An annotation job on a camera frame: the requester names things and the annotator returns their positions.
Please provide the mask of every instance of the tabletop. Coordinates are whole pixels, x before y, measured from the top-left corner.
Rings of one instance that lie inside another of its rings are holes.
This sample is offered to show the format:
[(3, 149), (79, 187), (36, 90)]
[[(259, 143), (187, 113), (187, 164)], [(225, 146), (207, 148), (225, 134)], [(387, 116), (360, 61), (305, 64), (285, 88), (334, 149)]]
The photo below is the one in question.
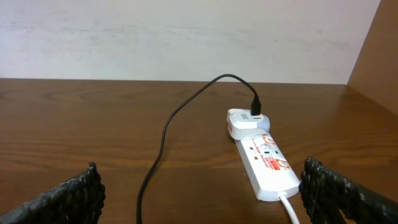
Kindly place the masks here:
[[(0, 79), (0, 213), (96, 163), (106, 186), (99, 223), (135, 223), (139, 187), (170, 113), (203, 82)], [(398, 201), (398, 117), (344, 85), (253, 83), (271, 135), (300, 176), (312, 156)], [(226, 129), (249, 108), (241, 83), (215, 83), (172, 120), (142, 203), (144, 223), (290, 223), (256, 199)], [(289, 198), (310, 223), (300, 193)]]

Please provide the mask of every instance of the brown wooden panel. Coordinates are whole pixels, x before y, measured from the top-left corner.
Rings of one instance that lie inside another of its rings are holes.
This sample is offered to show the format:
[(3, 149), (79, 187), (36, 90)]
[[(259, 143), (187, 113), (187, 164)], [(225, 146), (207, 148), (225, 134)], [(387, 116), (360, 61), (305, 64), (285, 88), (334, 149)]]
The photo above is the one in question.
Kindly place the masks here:
[(382, 0), (348, 85), (398, 114), (398, 1)]
[[(106, 186), (99, 223), (134, 223), (139, 186), (169, 114), (204, 83), (0, 80), (0, 213), (94, 161)], [(313, 156), (398, 200), (398, 117), (344, 85), (254, 84), (271, 134), (297, 175)], [(144, 223), (289, 223), (259, 202), (226, 130), (248, 108), (240, 83), (216, 83), (169, 126), (143, 201)], [(300, 194), (290, 199), (309, 223)]]

